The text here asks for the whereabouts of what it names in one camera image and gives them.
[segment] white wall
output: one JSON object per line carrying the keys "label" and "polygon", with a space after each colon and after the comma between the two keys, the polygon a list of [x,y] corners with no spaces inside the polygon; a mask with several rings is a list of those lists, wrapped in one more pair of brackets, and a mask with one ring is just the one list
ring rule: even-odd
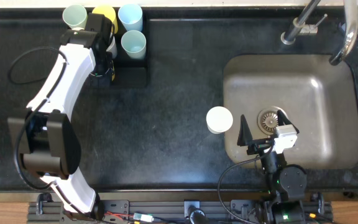
{"label": "white wall", "polygon": [[[119,7],[127,3],[137,3],[142,7],[305,6],[308,2],[309,0],[0,0],[0,8],[67,7],[72,4],[81,4],[86,7],[108,4]],[[342,0],[322,0],[319,4],[319,6],[342,5]]]}

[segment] wooden surface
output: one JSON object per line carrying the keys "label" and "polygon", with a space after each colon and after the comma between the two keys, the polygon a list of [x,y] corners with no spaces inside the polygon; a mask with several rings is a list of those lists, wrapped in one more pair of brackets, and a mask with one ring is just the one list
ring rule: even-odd
{"label": "wooden surface", "polygon": [[[332,202],[335,222],[358,223],[358,202]],[[0,202],[0,223],[25,224],[28,203]]]}

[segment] sink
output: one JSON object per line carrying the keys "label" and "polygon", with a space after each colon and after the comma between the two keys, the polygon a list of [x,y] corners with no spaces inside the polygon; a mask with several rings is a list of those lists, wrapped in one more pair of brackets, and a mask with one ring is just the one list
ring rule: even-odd
{"label": "sink", "polygon": [[347,169],[358,163],[358,107],[351,69],[332,66],[328,55],[241,55],[224,69],[224,107],[233,125],[224,145],[233,162],[248,156],[237,146],[240,116],[252,137],[266,138],[277,125],[278,109],[300,130],[289,164],[306,169]]}

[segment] faucet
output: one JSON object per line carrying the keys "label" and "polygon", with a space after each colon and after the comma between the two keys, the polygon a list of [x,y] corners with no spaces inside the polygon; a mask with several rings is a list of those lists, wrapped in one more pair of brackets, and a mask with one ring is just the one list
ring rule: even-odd
{"label": "faucet", "polygon": [[[315,35],[318,26],[327,17],[324,15],[315,25],[306,25],[305,22],[310,14],[316,9],[320,0],[311,0],[304,8],[299,17],[295,18],[287,32],[281,35],[281,41],[284,44],[291,45],[295,42],[298,35]],[[336,54],[329,58],[331,65],[337,65],[343,61],[352,50],[358,33],[358,12],[356,0],[343,0],[345,17],[346,17],[346,33],[343,44],[339,47]]]}

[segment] drain strainer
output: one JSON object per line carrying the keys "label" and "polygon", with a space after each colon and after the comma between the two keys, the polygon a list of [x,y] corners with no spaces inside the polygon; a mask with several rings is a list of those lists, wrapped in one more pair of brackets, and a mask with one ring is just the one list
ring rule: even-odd
{"label": "drain strainer", "polygon": [[262,110],[258,115],[258,126],[265,134],[271,135],[274,133],[274,128],[278,126],[277,111],[281,110],[285,116],[287,114],[279,107],[271,106]]}

